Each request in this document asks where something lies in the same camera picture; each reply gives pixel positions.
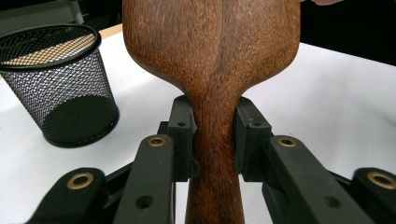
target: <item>pencil holder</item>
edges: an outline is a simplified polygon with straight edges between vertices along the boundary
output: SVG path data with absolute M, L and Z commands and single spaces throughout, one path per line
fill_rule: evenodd
M 55 146 L 86 146 L 118 122 L 100 44 L 95 30 L 78 24 L 40 26 L 0 37 L 1 76 Z

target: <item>white table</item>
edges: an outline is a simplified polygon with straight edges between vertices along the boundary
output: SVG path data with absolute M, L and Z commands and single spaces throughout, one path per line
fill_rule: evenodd
M 67 172 L 96 167 L 107 175 L 134 160 L 140 141 L 169 119 L 174 86 L 129 57 L 122 34 L 100 48 L 120 109 L 120 122 L 87 147 L 47 143 L 3 79 L 0 80 L 0 223 L 29 219 Z M 360 167 L 396 173 L 396 67 L 305 44 L 281 74 L 248 90 L 275 134 L 299 138 L 329 170 L 352 177 Z M 183 223 L 187 184 L 177 184 L 177 223 Z M 247 223 L 271 223 L 260 184 L 241 179 Z

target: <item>screw hole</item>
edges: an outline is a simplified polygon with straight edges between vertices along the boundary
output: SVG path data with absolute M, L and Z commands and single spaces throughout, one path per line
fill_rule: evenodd
M 290 138 L 279 138 L 277 142 L 284 147 L 295 147 L 297 143 Z
M 340 208 L 341 202 L 332 196 L 324 196 L 323 202 L 330 208 Z
M 384 189 L 396 189 L 396 180 L 379 172 L 370 172 L 367 177 L 371 182 Z
M 151 207 L 153 203 L 153 199 L 151 196 L 142 196 L 136 200 L 136 207 L 140 209 L 145 209 Z
M 84 189 L 88 187 L 93 181 L 91 173 L 81 173 L 73 175 L 68 181 L 66 186 L 69 189 Z
M 88 181 L 88 177 L 87 176 L 79 176 L 73 181 L 73 184 L 81 185 L 81 184 L 83 184 L 83 183 L 85 183 L 87 181 Z
M 165 139 L 159 137 L 152 138 L 148 141 L 148 144 L 151 145 L 152 147 L 160 147 L 165 144 Z

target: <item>wooden object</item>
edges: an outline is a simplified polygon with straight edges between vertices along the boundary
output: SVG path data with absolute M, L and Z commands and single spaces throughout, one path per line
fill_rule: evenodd
M 245 90 L 292 62 L 300 0 L 124 0 L 122 16 L 131 57 L 191 100 L 200 174 L 186 223 L 244 223 L 233 113 Z
M 122 24 L 118 24 L 118 25 L 106 28 L 104 30 L 101 30 L 101 31 L 99 31 L 99 34 L 102 37 L 102 39 L 106 39 L 106 38 L 116 35 L 120 32 L 122 32 Z

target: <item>brass insert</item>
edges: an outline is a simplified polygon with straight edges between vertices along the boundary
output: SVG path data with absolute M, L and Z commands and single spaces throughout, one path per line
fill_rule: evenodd
M 384 189 L 396 189 L 396 180 L 379 172 L 370 172 L 369 180 Z
M 91 173 L 76 174 L 67 181 L 67 187 L 70 189 L 84 189 L 89 186 L 92 181 L 93 175 Z
M 284 147 L 295 147 L 295 146 L 297 146 L 296 141 L 294 141 L 293 139 L 288 138 L 288 137 L 278 138 L 278 139 L 277 139 L 277 142 L 278 142 L 281 146 L 284 146 Z
M 152 147 L 161 147 L 161 146 L 165 145 L 165 139 L 163 139 L 161 137 L 151 138 L 148 141 L 148 144 L 151 145 Z

